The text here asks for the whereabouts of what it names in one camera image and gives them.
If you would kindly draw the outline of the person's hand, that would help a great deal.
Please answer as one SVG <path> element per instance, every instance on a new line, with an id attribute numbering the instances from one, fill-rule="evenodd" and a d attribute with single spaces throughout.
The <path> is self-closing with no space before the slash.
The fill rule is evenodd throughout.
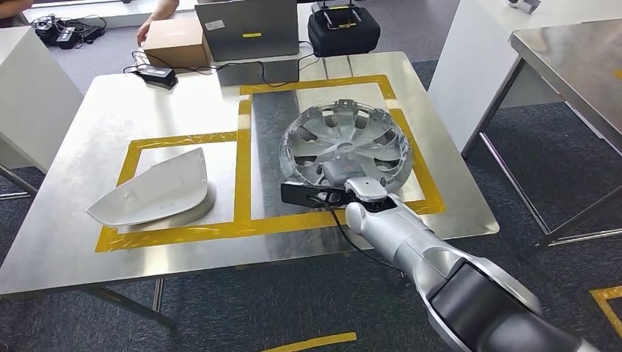
<path id="1" fill-rule="evenodd" d="M 146 40 L 147 33 L 150 29 L 150 25 L 153 22 L 153 17 L 150 15 L 145 22 L 136 31 L 136 44 L 140 47 Z"/>

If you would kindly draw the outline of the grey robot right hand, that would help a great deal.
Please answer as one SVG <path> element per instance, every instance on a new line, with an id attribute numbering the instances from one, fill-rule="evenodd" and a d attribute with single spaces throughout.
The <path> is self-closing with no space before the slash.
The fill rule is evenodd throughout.
<path id="1" fill-rule="evenodd" d="M 343 187 L 348 179 L 366 175 L 363 168 L 349 158 L 327 161 L 321 165 L 321 171 L 332 187 Z"/>

